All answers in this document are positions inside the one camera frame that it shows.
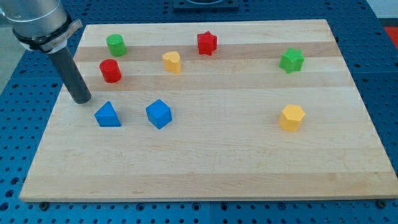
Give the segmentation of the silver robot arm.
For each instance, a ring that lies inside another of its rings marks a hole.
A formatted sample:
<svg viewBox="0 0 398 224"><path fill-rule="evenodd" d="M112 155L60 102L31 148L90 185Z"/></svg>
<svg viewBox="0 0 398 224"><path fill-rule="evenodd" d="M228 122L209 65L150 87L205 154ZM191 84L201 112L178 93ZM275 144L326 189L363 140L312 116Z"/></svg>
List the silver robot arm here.
<svg viewBox="0 0 398 224"><path fill-rule="evenodd" d="M61 0L1 0L1 10L27 50L58 52L83 27L81 20L72 20Z"/></svg>

